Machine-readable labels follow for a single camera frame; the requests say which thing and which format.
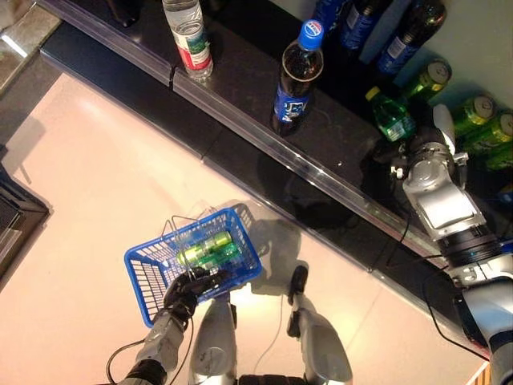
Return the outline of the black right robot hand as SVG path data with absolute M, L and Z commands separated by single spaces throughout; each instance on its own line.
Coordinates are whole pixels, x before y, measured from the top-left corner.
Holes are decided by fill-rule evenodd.
M 455 153 L 455 133 L 448 106 L 443 103 L 430 106 L 415 100 L 408 112 L 415 123 L 414 133 L 395 142 L 379 140 L 370 152 L 370 159 L 406 171 L 428 152 L 441 152 L 451 158 Z

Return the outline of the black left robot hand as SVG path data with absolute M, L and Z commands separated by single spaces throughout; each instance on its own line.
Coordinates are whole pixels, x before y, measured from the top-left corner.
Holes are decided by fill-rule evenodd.
M 217 272 L 200 266 L 190 269 L 168 287 L 164 295 L 164 309 L 169 310 L 172 317 L 186 329 L 199 303 L 199 297 L 223 284 L 229 276 L 226 269 Z

